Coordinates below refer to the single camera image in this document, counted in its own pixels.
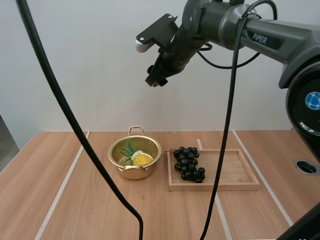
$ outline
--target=gold pot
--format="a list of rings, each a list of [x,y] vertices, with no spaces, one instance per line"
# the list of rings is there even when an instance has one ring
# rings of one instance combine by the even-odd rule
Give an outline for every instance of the gold pot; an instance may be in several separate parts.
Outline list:
[[[131,130],[139,128],[141,129],[141,135],[132,135]],[[128,165],[126,162],[127,157],[120,153],[120,148],[126,148],[128,140],[139,146],[139,149],[149,154],[153,160],[146,165]],[[115,141],[109,148],[108,157],[110,161],[116,166],[117,172],[120,176],[131,179],[144,179],[148,177],[156,168],[157,160],[161,156],[161,146],[159,142],[151,137],[145,136],[145,131],[141,126],[132,126],[129,128],[128,136],[125,136]]]

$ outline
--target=wooden table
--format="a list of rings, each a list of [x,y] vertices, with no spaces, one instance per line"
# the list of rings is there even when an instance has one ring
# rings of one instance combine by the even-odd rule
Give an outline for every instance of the wooden table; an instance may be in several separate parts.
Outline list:
[[[169,192],[164,157],[142,180],[121,178],[108,148],[126,132],[90,132],[88,140],[144,220],[145,240],[197,240],[210,192]],[[219,149],[222,132],[146,132],[163,150]],[[227,148],[241,149],[263,188],[220,191],[206,239],[276,239],[320,201],[320,176],[299,172],[294,160],[315,158],[293,130],[231,131]],[[0,173],[0,239],[134,240],[138,222],[99,175],[72,132],[35,136]]]

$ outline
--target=blue circular logo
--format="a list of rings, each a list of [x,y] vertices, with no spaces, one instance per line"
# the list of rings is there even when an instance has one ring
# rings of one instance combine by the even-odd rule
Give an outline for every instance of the blue circular logo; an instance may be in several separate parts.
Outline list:
[[[305,98],[305,104],[311,110],[320,110],[320,92],[310,92]]]

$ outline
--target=black cable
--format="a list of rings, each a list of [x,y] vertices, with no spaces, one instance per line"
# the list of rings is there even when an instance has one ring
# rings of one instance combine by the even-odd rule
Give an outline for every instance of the black cable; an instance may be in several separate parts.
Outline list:
[[[34,24],[34,21],[32,19],[28,4],[26,0],[16,0],[16,3],[18,5],[21,18],[23,20],[25,29],[29,35],[31,44],[33,46],[33,49],[35,51],[35,54],[38,58],[38,61],[41,65],[42,71],[46,77],[46,80],[57,100],[59,103],[66,119],[69,121],[74,133],[78,137],[80,143],[82,144],[83,148],[85,149],[86,153],[92,160],[95,167],[98,169],[99,173],[102,175],[102,177],[105,179],[105,181],[110,186],[111,190],[114,192],[116,197],[120,200],[120,202],[136,217],[136,219],[139,222],[139,240],[143,239],[143,232],[144,232],[144,223],[142,220],[142,217],[140,214],[130,205],[130,203],[125,199],[125,197],[121,194],[119,189],[117,188],[116,184],[112,180],[112,178],[109,176],[108,172],[104,168],[103,164],[97,157],[95,151],[92,149],[91,145],[89,144],[86,136],[84,135],[81,127],[79,126],[74,114],[72,113],[65,96],[63,95],[59,84],[57,83],[57,80],[55,78],[55,75],[50,67],[50,64],[48,62],[46,53],[44,51],[44,48],[42,46],[42,43],[40,41],[36,26]]]
[[[226,117],[225,117],[225,124],[224,124],[224,130],[223,130],[223,137],[222,137],[222,143],[221,143],[221,149],[220,149],[220,155],[218,160],[218,166],[216,169],[215,179],[214,179],[214,185],[213,190],[211,194],[210,204],[208,208],[208,214],[205,220],[204,229],[202,232],[202,235],[200,237],[200,240],[204,240],[209,228],[210,219],[212,215],[212,211],[214,208],[215,198],[217,195],[222,165],[224,162],[224,155],[227,145],[227,139],[228,139],[228,132],[229,132],[229,126],[230,126],[230,120],[231,120],[231,113],[232,113],[232,105],[234,101],[234,93],[235,93],[235,86],[236,86],[236,75],[237,75],[237,65],[238,65],[238,57],[239,57],[239,49],[240,49],[240,42],[241,42],[241,34],[242,30],[246,24],[246,19],[248,17],[248,13],[252,11],[255,7],[267,3],[269,5],[272,5],[272,10],[274,13],[274,17],[277,18],[277,8],[276,5],[270,1],[270,0],[259,0],[255,3],[253,3],[247,11],[242,15],[242,17],[237,21],[236,23],[236,37],[235,37],[235,46],[234,46],[234,52],[233,52],[233,59],[232,59],[232,70],[231,70],[231,80],[230,80],[230,89],[229,89],[229,99],[228,99],[228,105],[226,110]]]
[[[272,12],[273,12],[273,20],[278,20],[278,10],[277,10],[277,6],[276,4],[272,1],[272,0],[258,0],[256,2],[254,2],[253,4],[251,4],[247,10],[244,12],[244,14],[242,15],[242,18],[244,16],[249,16],[249,15],[256,15],[258,16],[260,19],[262,18],[260,15],[256,14],[256,13],[253,13],[251,12],[253,9],[255,9],[257,6],[259,5],[262,5],[262,4],[268,4],[270,5],[270,7],[272,8]],[[209,65],[217,68],[217,69],[225,69],[225,70],[229,70],[229,69],[232,69],[232,66],[220,66],[220,65],[217,65],[217,64],[214,64],[212,62],[210,62],[201,52],[197,52],[200,57]],[[239,65],[237,65],[236,67],[237,68],[241,68],[249,63],[251,63],[253,60],[255,60],[258,56],[260,55],[259,52],[257,52],[252,58],[250,58],[248,61],[245,61],[244,63],[241,63]]]
[[[207,47],[202,47],[199,49],[199,51],[210,51],[212,49],[212,45],[210,43],[206,42],[204,45]]]
[[[200,57],[201,57],[207,64],[211,65],[212,67],[215,67],[215,68],[217,68],[217,69],[225,69],[225,70],[227,70],[227,69],[232,69],[232,66],[220,66],[220,65],[216,65],[216,64],[210,62],[201,52],[198,51],[197,53],[200,55]],[[238,68],[241,68],[241,67],[243,67],[243,66],[245,66],[245,65],[248,65],[248,64],[251,63],[253,60],[255,60],[257,57],[259,57],[259,55],[260,55],[260,53],[257,52],[257,53],[256,53],[252,58],[250,58],[248,61],[245,61],[244,63],[241,63],[241,64],[237,65],[236,68],[238,69]]]

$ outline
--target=toy pineapple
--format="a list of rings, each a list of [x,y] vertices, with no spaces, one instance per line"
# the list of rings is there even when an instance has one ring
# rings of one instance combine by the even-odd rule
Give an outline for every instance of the toy pineapple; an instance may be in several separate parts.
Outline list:
[[[133,150],[131,147],[130,141],[128,141],[127,148],[120,148],[120,149],[123,150],[120,153],[122,155],[128,157],[126,162],[131,161],[132,165],[135,165],[135,166],[141,165],[142,166],[142,165],[146,165],[146,164],[150,163],[153,160],[153,158],[149,154],[139,150],[137,145],[135,145],[135,149]]]

